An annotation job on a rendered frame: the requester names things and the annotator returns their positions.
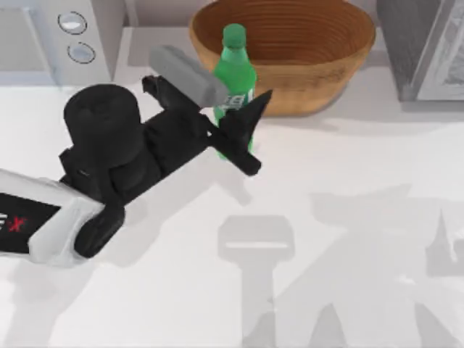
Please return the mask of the green bottle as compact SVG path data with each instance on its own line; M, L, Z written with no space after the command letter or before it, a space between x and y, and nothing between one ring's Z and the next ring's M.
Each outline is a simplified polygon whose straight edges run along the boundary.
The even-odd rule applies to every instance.
M213 75L228 88L225 101L214 107L216 126L229 110L237 110L250 103L254 98L257 73L247 54L246 28L231 23L223 28L223 49L215 65Z

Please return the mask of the pale grey rounded box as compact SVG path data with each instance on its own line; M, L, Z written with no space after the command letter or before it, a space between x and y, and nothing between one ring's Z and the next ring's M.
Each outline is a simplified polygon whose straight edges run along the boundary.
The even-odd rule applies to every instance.
M222 81L175 46L152 48L149 66L201 109L221 105L228 96Z

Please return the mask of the brown woven basket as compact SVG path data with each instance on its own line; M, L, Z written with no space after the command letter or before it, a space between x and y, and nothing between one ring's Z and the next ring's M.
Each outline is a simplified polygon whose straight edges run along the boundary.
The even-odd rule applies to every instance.
M223 28L231 23L246 28L257 94L273 91L267 117L326 107L363 65L376 38L370 15L348 0L214 0L188 25L208 70L220 58Z

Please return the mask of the round microwave knob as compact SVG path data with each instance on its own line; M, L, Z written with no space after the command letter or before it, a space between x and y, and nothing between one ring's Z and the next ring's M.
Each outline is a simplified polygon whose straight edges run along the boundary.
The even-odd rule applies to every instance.
M71 43L67 47L67 55L73 61L81 65L92 63L96 59L95 50L84 42Z
M76 11L59 14L57 24L62 31L74 36L83 34L88 28L86 18Z

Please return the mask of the pale microwave oven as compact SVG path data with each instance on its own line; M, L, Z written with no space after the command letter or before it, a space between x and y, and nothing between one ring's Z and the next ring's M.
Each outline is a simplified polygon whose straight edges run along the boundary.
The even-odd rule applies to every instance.
M81 35L57 24L76 11L87 20ZM0 0L0 86L87 86L115 76L126 20L125 0ZM96 52L87 65L67 55L71 43Z

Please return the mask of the grey cabinet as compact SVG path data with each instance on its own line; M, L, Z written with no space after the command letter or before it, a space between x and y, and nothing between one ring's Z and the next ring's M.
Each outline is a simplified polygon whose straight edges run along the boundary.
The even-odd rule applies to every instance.
M464 0L377 0L402 102L464 102Z

